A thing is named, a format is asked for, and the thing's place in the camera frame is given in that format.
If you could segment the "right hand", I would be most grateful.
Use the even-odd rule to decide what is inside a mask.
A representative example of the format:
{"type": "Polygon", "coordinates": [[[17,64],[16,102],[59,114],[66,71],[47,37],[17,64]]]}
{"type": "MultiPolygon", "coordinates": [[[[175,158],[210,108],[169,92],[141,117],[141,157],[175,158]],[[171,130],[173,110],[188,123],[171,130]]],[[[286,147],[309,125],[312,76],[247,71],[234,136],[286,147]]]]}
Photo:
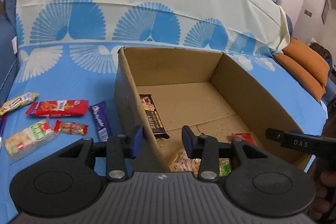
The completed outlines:
{"type": "MultiPolygon", "coordinates": [[[[335,138],[335,108],[329,114],[329,118],[323,128],[322,136],[335,138]]],[[[335,187],[335,172],[323,171],[319,178],[315,178],[317,188],[315,199],[309,210],[309,217],[312,220],[319,220],[331,207],[331,203],[326,199],[328,188],[335,187]]]]}

